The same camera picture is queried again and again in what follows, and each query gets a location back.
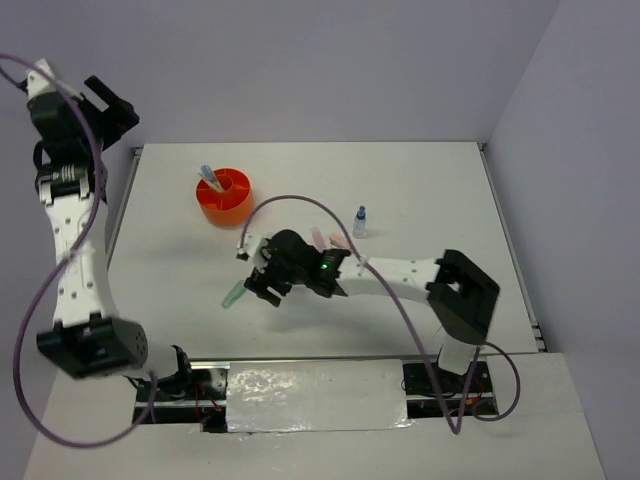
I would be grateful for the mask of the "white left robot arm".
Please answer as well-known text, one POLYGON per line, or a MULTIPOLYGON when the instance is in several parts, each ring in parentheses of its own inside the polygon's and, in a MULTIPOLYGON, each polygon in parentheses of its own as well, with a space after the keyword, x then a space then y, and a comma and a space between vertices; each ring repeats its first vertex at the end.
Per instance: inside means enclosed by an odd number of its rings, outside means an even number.
POLYGON ((175 399, 196 385, 187 354, 148 339, 141 324, 120 316, 108 279, 105 242, 107 172, 102 151, 136 126, 130 103, 97 77, 86 82, 107 104, 60 94, 49 77, 27 74, 27 108, 41 138, 33 161, 36 191, 53 231, 58 277, 52 327, 36 337, 39 352, 74 379, 108 375, 141 378, 153 371, 158 388, 175 399))

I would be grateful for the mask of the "green transparent cap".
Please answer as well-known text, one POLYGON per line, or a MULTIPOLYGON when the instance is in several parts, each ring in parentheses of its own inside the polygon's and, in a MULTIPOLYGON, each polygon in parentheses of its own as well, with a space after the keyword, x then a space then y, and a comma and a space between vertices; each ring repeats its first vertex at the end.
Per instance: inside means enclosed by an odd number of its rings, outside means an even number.
POLYGON ((230 309, 246 292, 246 287, 243 280, 239 280, 224 297, 221 302, 221 306, 224 309, 230 309))

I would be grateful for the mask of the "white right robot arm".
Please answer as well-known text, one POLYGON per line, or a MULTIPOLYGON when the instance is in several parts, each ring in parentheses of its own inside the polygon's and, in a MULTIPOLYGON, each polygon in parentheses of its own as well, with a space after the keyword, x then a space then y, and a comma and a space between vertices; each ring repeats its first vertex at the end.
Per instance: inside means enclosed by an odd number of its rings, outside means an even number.
POLYGON ((429 306, 445 332, 434 371, 446 391, 469 380, 500 294, 498 284, 458 250, 423 260, 358 257, 348 249, 319 251, 298 233, 282 230, 245 236, 236 257, 253 263, 245 287, 275 307, 298 285, 323 298, 395 295, 429 306))

